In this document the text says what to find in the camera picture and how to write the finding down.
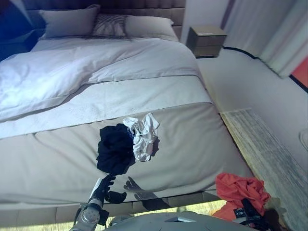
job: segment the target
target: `wooden nightstand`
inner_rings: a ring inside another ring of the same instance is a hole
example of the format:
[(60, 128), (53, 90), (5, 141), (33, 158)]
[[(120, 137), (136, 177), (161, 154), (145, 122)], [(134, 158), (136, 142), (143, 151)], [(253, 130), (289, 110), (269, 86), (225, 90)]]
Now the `wooden nightstand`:
[(217, 57), (226, 37), (217, 26), (191, 26), (186, 46), (196, 57)]

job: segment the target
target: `patterned pillow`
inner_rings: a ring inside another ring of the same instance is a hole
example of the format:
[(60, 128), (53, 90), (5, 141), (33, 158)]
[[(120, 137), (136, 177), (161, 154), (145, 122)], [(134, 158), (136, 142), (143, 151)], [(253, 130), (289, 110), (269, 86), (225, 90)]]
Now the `patterned pillow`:
[(92, 36), (100, 38), (124, 39), (126, 15), (99, 14), (97, 15)]

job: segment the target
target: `pillow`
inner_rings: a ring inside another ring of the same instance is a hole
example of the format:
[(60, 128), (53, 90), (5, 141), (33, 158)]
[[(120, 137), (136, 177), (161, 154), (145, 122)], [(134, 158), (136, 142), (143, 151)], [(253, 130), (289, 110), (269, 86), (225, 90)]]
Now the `pillow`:
[(131, 16), (126, 19), (125, 31), (130, 38), (161, 38), (179, 41), (168, 18), (152, 16)]
[(44, 11), (40, 15), (46, 22), (45, 38), (63, 36), (89, 35), (94, 26), (97, 15), (97, 7), (89, 7), (71, 11)]
[(93, 37), (124, 39), (124, 25), (127, 15), (99, 14), (92, 32)]

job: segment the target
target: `white curtain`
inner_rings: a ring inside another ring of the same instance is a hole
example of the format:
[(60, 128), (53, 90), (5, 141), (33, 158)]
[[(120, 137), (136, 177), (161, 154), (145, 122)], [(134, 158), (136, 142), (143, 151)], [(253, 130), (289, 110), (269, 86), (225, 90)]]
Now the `white curtain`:
[(308, 53), (306, 0), (236, 0), (224, 28), (225, 47), (259, 57), (281, 77)]

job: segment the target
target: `orange cloth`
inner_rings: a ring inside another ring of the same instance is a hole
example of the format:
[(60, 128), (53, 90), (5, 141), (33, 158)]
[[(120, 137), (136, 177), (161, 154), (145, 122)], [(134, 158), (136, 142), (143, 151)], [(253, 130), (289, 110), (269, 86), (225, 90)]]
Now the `orange cloth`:
[(263, 205), (270, 199), (270, 195), (263, 191), (264, 182), (257, 178), (244, 178), (233, 174), (221, 173), (216, 176), (217, 196), (226, 200), (227, 203), (214, 217), (225, 220), (236, 219), (234, 209), (243, 208), (241, 200), (249, 199), (253, 207), (263, 216)]

